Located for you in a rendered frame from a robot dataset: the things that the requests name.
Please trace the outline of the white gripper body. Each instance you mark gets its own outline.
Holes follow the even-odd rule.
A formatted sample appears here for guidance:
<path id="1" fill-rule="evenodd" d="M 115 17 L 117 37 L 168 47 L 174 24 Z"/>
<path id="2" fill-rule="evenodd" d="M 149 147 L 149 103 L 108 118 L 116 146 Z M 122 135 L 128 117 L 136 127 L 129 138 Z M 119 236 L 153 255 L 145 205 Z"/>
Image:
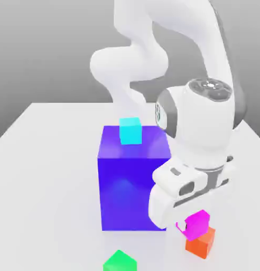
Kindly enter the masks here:
<path id="1" fill-rule="evenodd" d="M 182 222 L 202 209 L 208 210 L 209 192 L 178 206 L 174 205 L 175 199 L 155 184 L 150 192 L 148 215 L 151 221 L 160 229 L 165 229 L 175 222 Z"/>

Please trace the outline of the large blue box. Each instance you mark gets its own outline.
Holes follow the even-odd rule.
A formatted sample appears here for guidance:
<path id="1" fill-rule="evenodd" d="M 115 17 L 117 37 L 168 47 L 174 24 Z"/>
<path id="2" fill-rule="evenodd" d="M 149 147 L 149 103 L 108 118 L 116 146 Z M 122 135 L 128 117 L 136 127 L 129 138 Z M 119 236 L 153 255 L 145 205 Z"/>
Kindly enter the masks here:
<path id="1" fill-rule="evenodd" d="M 164 131 L 142 127 L 142 144 L 122 145 L 118 126 L 103 128 L 98 162 L 101 228 L 157 231 L 148 216 L 152 174 L 171 157 Z"/>

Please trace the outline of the small cyan cube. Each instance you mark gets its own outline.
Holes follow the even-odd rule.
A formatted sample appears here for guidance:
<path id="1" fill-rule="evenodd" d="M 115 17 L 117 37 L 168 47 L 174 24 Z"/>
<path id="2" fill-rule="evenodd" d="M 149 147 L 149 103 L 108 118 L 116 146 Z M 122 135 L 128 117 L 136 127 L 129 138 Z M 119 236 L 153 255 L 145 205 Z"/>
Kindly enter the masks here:
<path id="1" fill-rule="evenodd" d="M 123 145 L 142 143 L 142 125 L 139 118 L 119 119 L 119 138 Z"/>

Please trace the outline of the small orange cube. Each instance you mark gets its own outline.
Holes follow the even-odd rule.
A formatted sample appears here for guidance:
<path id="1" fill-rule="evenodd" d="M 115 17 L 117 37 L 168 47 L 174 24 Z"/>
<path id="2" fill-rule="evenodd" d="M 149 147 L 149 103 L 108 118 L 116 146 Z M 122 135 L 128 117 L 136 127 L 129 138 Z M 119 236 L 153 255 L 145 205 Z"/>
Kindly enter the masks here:
<path id="1" fill-rule="evenodd" d="M 194 239 L 193 241 L 186 240 L 186 251 L 202 259 L 206 259 L 214 243 L 215 232 L 216 230 L 214 228 L 209 227 L 208 232 L 200 236 L 199 238 Z"/>

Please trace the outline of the small green cube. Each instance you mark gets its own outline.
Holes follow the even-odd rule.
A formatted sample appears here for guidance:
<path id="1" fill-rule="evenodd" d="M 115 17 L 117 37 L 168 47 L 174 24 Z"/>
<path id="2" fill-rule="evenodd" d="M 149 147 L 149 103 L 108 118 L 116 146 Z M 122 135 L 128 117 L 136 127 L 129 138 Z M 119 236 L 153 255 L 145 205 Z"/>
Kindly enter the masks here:
<path id="1" fill-rule="evenodd" d="M 103 271 L 137 271 L 137 261 L 117 250 L 104 264 Z"/>

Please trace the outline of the small magenta cube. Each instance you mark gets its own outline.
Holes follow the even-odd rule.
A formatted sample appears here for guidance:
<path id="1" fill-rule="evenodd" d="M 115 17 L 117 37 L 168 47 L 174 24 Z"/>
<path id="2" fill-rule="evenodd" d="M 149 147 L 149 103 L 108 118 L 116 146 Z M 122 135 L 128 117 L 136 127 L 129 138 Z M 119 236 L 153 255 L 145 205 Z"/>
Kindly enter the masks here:
<path id="1" fill-rule="evenodd" d="M 175 226 L 188 241 L 193 241 L 208 232 L 209 220 L 209 213 L 200 210 L 185 219 L 185 229 L 183 231 L 178 226 L 178 223 Z"/>

